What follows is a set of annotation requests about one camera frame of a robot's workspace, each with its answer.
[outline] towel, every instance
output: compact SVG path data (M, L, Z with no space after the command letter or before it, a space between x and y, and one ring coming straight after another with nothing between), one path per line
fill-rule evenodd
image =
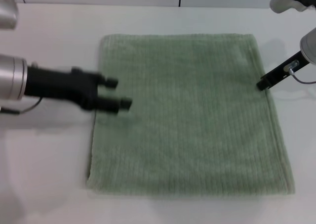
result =
M110 35L100 71L130 112L96 113L87 186L150 196L292 194L252 35ZM99 90L100 95L113 95Z

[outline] white table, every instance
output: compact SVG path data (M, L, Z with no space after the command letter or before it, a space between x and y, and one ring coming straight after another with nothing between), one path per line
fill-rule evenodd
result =
M254 34L265 70L299 50L316 27L312 10L20 4L15 31L0 32L0 52L42 67L96 70L104 35ZM316 80L316 67L297 73ZM85 189L91 114L46 100L21 117L0 117L0 223L308 224L316 222L316 87L289 78L272 89L296 194L249 198L154 200ZM34 100L24 99L21 107Z

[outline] ribbed fabric texture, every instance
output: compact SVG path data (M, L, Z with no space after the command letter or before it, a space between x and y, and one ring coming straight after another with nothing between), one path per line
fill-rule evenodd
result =
M117 194L291 194L252 35L106 36L100 71L129 113L97 112L88 187ZM112 93L101 90L100 95Z

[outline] table surface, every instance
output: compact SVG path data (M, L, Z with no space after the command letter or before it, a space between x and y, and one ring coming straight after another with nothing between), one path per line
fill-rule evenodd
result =
M313 10L20 4L15 31L0 32L0 52L41 67L97 70L108 34L253 34L268 72L299 51L316 26ZM297 73L316 80L316 67ZM45 100L20 117L0 118L0 223L297 224L315 223L316 88L292 78L272 94L296 181L293 196L153 199L85 189L92 115ZM25 107L34 99L10 103Z

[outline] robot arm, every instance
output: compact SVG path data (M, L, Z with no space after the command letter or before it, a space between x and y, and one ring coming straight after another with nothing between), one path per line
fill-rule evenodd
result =
M0 29L14 29L18 8L14 0L0 0ZM98 96L98 87L115 89L116 79L73 68L69 73L28 66L22 58L0 55L0 99L20 100L35 96L68 100L84 110L118 113L129 110L132 100ZM18 115L23 111L0 107L0 113Z
M290 8L304 11L310 6L316 6L316 0L271 0L270 2L270 8L276 13L282 13ZM301 50L290 59L265 74L257 83L258 89L270 89L288 76L293 76L301 82L294 76L294 73L309 63L316 64L316 28L301 39L300 48Z

